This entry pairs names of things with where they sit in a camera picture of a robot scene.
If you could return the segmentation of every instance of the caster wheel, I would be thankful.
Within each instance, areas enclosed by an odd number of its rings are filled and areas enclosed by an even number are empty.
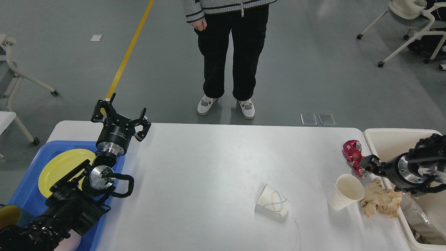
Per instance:
[[[33,145],[35,145],[35,146],[37,146],[39,143],[40,143],[40,141],[39,141],[39,138],[37,138],[37,137],[35,137],[35,138],[34,138],[34,141],[31,142],[31,144],[33,144]]]
[[[55,89],[54,92],[51,92],[51,95],[53,95],[54,97],[59,95],[59,92]]]

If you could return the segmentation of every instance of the red snack wrapper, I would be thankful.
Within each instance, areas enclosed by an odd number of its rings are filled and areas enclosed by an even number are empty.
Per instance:
[[[359,177],[364,177],[364,172],[362,168],[358,166],[359,162],[362,159],[361,154],[361,143],[357,140],[349,140],[344,143],[343,150],[345,154],[345,158],[347,162],[351,165],[351,168],[356,171]]]

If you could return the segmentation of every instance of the shoe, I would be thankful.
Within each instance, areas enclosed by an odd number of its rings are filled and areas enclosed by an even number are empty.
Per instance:
[[[243,117],[245,117],[246,119],[253,119],[254,118],[254,113],[256,112],[256,110],[254,109],[254,105],[252,104],[251,99],[248,99],[247,101],[239,101],[239,105],[240,108],[242,109],[243,112]]]
[[[210,98],[208,96],[204,96],[200,103],[198,103],[197,112],[201,116],[204,116],[209,112],[209,109],[211,108],[212,104],[217,101],[217,99]]]

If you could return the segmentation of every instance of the silver metal joint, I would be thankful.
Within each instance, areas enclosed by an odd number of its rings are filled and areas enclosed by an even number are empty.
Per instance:
[[[406,156],[403,156],[398,161],[398,170],[400,170],[401,176],[403,178],[411,183],[415,184],[421,184],[426,181],[427,177],[418,177],[417,175],[413,174],[409,169],[409,163],[406,160]]]
[[[112,142],[99,143],[98,150],[101,152],[113,153],[116,156],[121,156],[124,154],[124,149],[120,145]]]
[[[96,190],[104,190],[113,185],[115,178],[103,178],[105,173],[113,173],[108,166],[97,166],[90,173],[90,186]]]
[[[434,181],[446,184],[446,166],[439,163],[429,163],[420,166],[418,173],[424,176],[431,176]]]

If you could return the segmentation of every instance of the blue tray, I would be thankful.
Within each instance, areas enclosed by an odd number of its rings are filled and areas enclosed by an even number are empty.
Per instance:
[[[38,186],[40,173],[45,165],[54,157],[62,152],[77,148],[87,149],[92,152],[97,151],[96,142],[88,141],[51,141],[43,145],[37,152],[36,157],[34,157],[34,160],[31,162],[25,176],[23,176],[22,181],[9,200],[9,204],[14,204],[23,208],[30,212],[34,217],[39,216],[47,210],[48,207],[45,205],[46,198],[40,193]],[[115,172],[121,172],[123,165],[124,156],[121,156],[118,158],[118,162],[113,169]],[[110,205],[111,199],[112,198],[110,197],[106,200],[105,204]],[[84,236],[82,236],[81,243],[76,251],[93,251],[96,249],[106,215],[107,214],[102,216],[101,219]]]

